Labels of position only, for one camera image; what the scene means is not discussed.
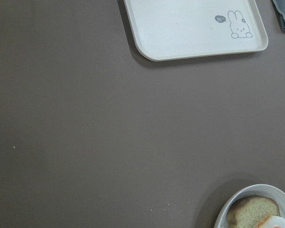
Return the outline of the bread slice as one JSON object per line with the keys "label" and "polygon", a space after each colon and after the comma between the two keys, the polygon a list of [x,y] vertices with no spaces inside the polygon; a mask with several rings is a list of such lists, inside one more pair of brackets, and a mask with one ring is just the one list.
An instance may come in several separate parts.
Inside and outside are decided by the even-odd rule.
{"label": "bread slice", "polygon": [[279,206],[273,199],[263,196],[244,197],[229,207],[228,226],[230,228],[252,228],[269,215],[280,216]]}

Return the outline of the fried egg toy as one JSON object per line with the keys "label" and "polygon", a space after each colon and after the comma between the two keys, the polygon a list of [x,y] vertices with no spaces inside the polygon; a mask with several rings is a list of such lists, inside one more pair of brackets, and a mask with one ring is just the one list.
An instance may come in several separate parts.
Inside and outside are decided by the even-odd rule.
{"label": "fried egg toy", "polygon": [[269,215],[256,223],[253,228],[285,228],[285,218]]}

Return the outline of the cream rabbit tray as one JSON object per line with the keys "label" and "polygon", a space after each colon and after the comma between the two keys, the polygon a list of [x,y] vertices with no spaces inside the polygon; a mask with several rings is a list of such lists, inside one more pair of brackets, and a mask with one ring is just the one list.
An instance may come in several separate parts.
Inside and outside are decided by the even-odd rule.
{"label": "cream rabbit tray", "polygon": [[151,61],[258,52],[268,36],[253,0],[126,0],[138,51]]}

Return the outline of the white round plate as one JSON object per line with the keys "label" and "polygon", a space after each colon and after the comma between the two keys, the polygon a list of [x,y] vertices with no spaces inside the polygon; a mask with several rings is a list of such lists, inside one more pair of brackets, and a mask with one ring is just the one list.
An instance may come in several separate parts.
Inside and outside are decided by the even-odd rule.
{"label": "white round plate", "polygon": [[285,193],[256,184],[236,192],[221,209],[216,228],[285,228]]}

